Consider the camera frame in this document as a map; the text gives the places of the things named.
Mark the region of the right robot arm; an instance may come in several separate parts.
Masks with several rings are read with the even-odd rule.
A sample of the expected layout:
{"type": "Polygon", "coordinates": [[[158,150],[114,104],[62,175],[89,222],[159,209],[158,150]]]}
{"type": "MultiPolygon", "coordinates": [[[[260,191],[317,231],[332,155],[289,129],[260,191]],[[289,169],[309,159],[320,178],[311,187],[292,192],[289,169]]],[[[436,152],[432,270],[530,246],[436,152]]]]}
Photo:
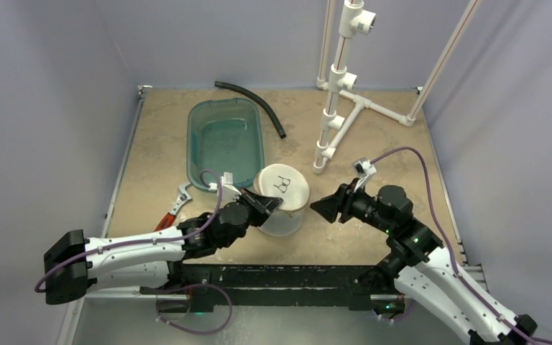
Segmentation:
{"type": "Polygon", "coordinates": [[[356,283],[412,298],[469,344],[531,344],[537,323],[504,307],[456,261],[451,248],[413,215],[413,202],[397,185],[370,196],[359,180],[310,208],[329,223],[357,219],[387,235],[390,253],[356,283]]]}

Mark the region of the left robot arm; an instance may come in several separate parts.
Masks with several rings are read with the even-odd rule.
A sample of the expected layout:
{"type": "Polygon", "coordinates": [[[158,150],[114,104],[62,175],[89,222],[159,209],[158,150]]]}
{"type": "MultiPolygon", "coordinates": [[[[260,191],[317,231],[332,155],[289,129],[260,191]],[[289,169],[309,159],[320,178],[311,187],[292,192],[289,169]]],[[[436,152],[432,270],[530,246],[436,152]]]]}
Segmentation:
{"type": "Polygon", "coordinates": [[[262,226],[282,202],[243,188],[212,212],[151,233],[99,238],[87,237],[81,229],[69,231],[44,253],[45,274],[34,290],[44,294],[48,305],[129,286],[179,293],[185,274],[178,264],[230,247],[248,228],[262,226]]]}

